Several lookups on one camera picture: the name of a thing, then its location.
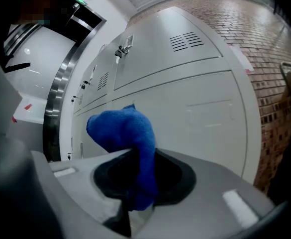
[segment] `metallic door frame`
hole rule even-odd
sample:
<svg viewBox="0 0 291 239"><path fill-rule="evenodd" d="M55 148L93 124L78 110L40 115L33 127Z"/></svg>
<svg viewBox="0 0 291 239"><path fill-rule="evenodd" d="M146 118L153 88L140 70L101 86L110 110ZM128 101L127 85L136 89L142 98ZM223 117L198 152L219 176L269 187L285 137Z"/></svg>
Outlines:
<svg viewBox="0 0 291 239"><path fill-rule="evenodd" d="M101 19L101 22L88 34L81 44L75 44L71 48L52 83L47 98L43 124L43 148L48 161L61 160L59 147L60 116L69 79L86 46L98 30L106 23L106 19L90 8L86 8L97 15Z"/></svg>

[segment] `blue cloth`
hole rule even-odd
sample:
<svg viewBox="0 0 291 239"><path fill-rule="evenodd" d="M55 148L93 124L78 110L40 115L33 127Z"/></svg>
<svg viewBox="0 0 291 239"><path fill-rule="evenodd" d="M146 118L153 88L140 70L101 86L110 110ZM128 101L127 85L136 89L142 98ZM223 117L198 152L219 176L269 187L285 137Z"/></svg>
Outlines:
<svg viewBox="0 0 291 239"><path fill-rule="evenodd" d="M134 104L119 111L92 115L87 123L88 135L107 152L137 148L140 173L128 189L129 210L143 211L158 194L154 175L155 138L150 121Z"/></svg>

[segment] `white wall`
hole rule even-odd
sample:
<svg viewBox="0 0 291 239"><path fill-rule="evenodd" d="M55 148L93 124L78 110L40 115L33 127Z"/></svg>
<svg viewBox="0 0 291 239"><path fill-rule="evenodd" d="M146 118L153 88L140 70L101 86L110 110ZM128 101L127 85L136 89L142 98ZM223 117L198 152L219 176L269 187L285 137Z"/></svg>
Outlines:
<svg viewBox="0 0 291 239"><path fill-rule="evenodd" d="M109 44L114 38L121 34L128 23L126 15L122 14L110 0L84 0L88 6L107 22L101 27L97 34L84 50L79 59L65 93L65 99L61 111L60 120L60 154L61 160L68 160L68 153L71 152L71 123L73 115L73 105L71 98L77 94L78 86L86 68L97 56L100 48L104 44Z"/></svg>

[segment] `black holder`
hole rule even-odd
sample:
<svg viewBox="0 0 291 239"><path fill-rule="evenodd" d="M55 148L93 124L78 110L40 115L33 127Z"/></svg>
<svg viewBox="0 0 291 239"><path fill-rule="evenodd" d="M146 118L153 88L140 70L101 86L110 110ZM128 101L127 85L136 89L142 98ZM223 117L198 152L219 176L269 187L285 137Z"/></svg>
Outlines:
<svg viewBox="0 0 291 239"><path fill-rule="evenodd" d="M159 193L154 206L179 203L193 190L196 184L195 172L189 165L158 149L155 150L154 158ZM101 164L93 174L95 184L105 196L122 201L117 216L108 219L103 225L126 237L131 237L128 188L140 172L139 164L139 152L134 149Z"/></svg>

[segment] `green sign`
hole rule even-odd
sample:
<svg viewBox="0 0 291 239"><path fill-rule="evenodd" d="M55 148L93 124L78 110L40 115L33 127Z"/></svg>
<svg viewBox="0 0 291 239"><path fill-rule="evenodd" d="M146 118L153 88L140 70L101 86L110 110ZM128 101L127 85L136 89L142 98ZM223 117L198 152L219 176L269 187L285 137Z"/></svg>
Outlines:
<svg viewBox="0 0 291 239"><path fill-rule="evenodd" d="M83 5L83 6L86 6L87 3L83 0L76 0L76 2L78 2L79 4Z"/></svg>

